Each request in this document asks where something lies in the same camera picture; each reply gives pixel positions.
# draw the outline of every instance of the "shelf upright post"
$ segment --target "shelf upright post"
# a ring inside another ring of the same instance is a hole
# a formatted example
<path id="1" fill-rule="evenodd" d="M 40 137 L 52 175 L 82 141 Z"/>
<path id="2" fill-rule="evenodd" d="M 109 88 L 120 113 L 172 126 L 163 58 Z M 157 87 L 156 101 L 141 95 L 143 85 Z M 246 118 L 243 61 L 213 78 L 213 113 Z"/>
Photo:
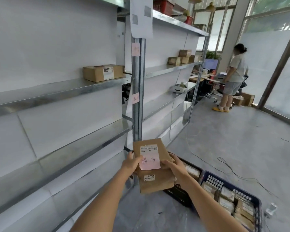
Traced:
<path id="1" fill-rule="evenodd" d="M 142 140 L 146 39 L 132 36 L 131 39 L 132 43 L 140 44 L 141 50 L 140 56 L 132 56 L 131 92 L 132 94 L 139 93 L 139 102 L 132 105 L 132 135 L 135 142 Z M 135 186 L 138 183 L 138 178 L 134 176 L 133 180 Z"/>
<path id="2" fill-rule="evenodd" d="M 191 119 L 191 116 L 192 116 L 192 111 L 193 111 L 193 108 L 194 108 L 194 103 L 195 103 L 195 100 L 197 98 L 199 84 L 200 84 L 201 76 L 202 76 L 202 73 L 203 73 L 203 66 L 204 66 L 204 62 L 205 62 L 205 58 L 206 58 L 206 53 L 207 53 L 207 49 L 208 49 L 208 45 L 209 45 L 209 37 L 210 37 L 210 34 L 209 34 L 209 36 L 206 36 L 205 37 L 205 42 L 204 42 L 204 45 L 203 45 L 203 60 L 202 60 L 202 64 L 201 64 L 200 69 L 199 69 L 199 75 L 198 75 L 197 85 L 196 85 L 196 87 L 194 89 L 194 93 L 193 93 L 192 107 L 191 107 L 191 111 L 190 111 L 190 116 L 189 116 L 188 123 L 190 122 L 190 119 Z"/>

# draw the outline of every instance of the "red basket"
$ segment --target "red basket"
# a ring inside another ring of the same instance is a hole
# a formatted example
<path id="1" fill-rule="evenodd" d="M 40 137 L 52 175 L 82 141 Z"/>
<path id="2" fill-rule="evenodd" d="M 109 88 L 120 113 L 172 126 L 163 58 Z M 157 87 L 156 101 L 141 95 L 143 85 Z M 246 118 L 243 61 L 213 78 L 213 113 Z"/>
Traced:
<path id="1" fill-rule="evenodd" d="M 162 14 L 171 16 L 174 5 L 166 0 L 157 0 L 153 2 L 152 8 Z"/>
<path id="2" fill-rule="evenodd" d="M 191 16 L 187 16 L 187 19 L 186 19 L 186 21 L 184 23 L 189 24 L 189 25 L 192 25 L 193 18 Z"/>

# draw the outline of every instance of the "lamp shade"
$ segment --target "lamp shade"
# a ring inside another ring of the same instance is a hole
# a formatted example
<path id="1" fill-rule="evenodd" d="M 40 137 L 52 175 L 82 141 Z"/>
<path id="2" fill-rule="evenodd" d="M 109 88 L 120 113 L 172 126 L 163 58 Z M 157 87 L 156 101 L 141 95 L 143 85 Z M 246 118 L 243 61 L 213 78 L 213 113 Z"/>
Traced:
<path id="1" fill-rule="evenodd" d="M 188 3 L 192 3 L 192 4 L 196 4 L 200 2 L 202 2 L 202 0 L 188 0 Z"/>
<path id="2" fill-rule="evenodd" d="M 205 11 L 207 11 L 207 12 L 214 12 L 215 10 L 216 10 L 216 7 L 214 6 L 214 3 L 212 1 L 208 5 L 208 7 L 205 8 Z"/>

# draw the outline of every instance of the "blue plastic crate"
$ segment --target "blue plastic crate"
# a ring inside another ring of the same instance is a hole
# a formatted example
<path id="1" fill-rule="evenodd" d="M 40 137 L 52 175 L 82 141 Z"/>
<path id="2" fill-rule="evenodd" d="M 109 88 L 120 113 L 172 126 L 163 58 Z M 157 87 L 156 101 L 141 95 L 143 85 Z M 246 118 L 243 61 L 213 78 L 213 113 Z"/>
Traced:
<path id="1" fill-rule="evenodd" d="M 234 193 L 242 196 L 243 198 L 249 200 L 255 206 L 255 232 L 262 232 L 262 203 L 259 198 L 256 196 L 249 194 L 248 192 L 242 190 L 241 188 L 236 187 L 235 185 L 229 183 L 228 181 L 220 178 L 219 176 L 209 172 L 204 171 L 200 176 L 199 183 L 207 182 L 208 184 L 214 186 L 217 190 L 222 189 L 222 187 L 226 187 L 229 190 L 232 190 Z"/>

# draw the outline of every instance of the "hand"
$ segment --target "hand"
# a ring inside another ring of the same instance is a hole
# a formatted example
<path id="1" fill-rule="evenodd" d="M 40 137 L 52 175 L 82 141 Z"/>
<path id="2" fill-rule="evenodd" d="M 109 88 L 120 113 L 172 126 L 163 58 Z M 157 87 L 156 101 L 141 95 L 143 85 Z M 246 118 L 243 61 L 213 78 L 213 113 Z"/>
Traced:
<path id="1" fill-rule="evenodd" d="M 122 171 L 125 174 L 125 176 L 128 178 L 136 170 L 142 158 L 143 158 L 142 155 L 140 155 L 137 158 L 134 158 L 132 151 L 129 152 L 127 155 L 127 158 L 122 162 L 120 171 Z"/>
<path id="2" fill-rule="evenodd" d="M 169 160 L 162 160 L 162 163 L 170 167 L 179 184 L 185 190 L 189 185 L 189 179 L 192 179 L 192 177 L 187 172 L 183 162 L 176 155 L 170 153 L 170 156 L 175 160 L 175 163 Z"/>

